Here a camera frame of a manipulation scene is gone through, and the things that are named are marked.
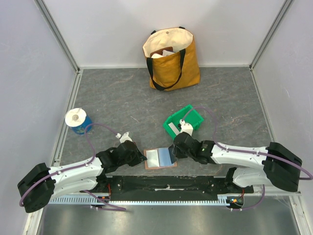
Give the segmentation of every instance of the tape roll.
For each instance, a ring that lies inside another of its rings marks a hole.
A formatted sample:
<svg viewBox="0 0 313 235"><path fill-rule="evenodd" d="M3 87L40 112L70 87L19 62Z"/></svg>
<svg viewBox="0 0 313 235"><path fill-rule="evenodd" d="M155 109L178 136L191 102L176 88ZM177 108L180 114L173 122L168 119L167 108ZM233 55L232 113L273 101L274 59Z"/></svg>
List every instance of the tape roll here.
<svg viewBox="0 0 313 235"><path fill-rule="evenodd" d="M82 135L85 132L85 128L92 123L85 110L82 108L71 109L65 115L65 123L72 129L76 134Z"/></svg>

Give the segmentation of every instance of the yellow tote bag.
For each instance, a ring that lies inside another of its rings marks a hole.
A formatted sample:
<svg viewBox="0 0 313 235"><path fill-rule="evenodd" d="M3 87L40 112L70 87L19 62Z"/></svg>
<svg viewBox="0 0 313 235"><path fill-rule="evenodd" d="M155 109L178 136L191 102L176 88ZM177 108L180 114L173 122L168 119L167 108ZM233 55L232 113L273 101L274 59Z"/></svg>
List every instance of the yellow tote bag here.
<svg viewBox="0 0 313 235"><path fill-rule="evenodd" d="M151 58L152 52L173 47L176 53L161 58ZM143 45L150 87L159 91L171 91L189 87L200 82L195 38L183 27L152 32Z"/></svg>

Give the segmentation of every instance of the green basket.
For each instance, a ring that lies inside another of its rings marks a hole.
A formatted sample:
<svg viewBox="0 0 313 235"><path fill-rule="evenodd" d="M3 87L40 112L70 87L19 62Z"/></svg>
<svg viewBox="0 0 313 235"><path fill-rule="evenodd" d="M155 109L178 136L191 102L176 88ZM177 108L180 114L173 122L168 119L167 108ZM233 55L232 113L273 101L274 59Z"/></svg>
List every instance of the green basket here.
<svg viewBox="0 0 313 235"><path fill-rule="evenodd" d="M179 121L192 108L193 108L192 105L188 104L186 107L182 108L178 112L174 113L173 115L170 115L167 118L167 120L163 123L163 127L165 128L167 133L172 137L172 139L175 139L176 134L168 124L172 122L176 126L176 128L180 131L180 128L178 128ZM191 111L185 119L185 122L191 124L194 130L198 130L201 122L203 121L204 121L203 117L201 117L196 110Z"/></svg>

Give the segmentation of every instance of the beige bag lining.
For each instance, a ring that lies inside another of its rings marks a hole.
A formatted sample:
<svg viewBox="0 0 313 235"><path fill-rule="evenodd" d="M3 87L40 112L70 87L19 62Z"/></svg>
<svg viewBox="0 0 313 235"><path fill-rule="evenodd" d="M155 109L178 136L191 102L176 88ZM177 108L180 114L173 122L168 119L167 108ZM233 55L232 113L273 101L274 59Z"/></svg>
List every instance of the beige bag lining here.
<svg viewBox="0 0 313 235"><path fill-rule="evenodd" d="M174 52L187 48L193 40L193 35L182 28L162 29L152 34L143 45L143 51L146 57L156 50L173 47Z"/></svg>

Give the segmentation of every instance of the black strap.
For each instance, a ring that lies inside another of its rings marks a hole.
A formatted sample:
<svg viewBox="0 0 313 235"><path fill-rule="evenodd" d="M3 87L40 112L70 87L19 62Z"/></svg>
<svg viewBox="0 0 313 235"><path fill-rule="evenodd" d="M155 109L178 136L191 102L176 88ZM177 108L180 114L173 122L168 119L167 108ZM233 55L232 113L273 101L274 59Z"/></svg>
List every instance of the black strap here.
<svg viewBox="0 0 313 235"><path fill-rule="evenodd" d="M173 85L171 85L171 86L169 86L169 87L160 86L158 83L156 83L156 82L153 80L153 63L152 63L153 59L152 59L152 58L147 58L147 66L148 66L148 71L149 71L149 74L150 74L150 78L151 78L151 81L152 81L154 87L155 87L157 90L163 91L163 90L166 90L166 89L170 89L170 88L172 88L173 86L175 86L175 85L179 82L179 80L180 80L180 78L181 78L181 73L182 73L182 66L183 66L183 64L184 64L186 49L180 50L179 52L180 52L180 74L179 74L179 76L178 76L177 81L176 81Z"/></svg>

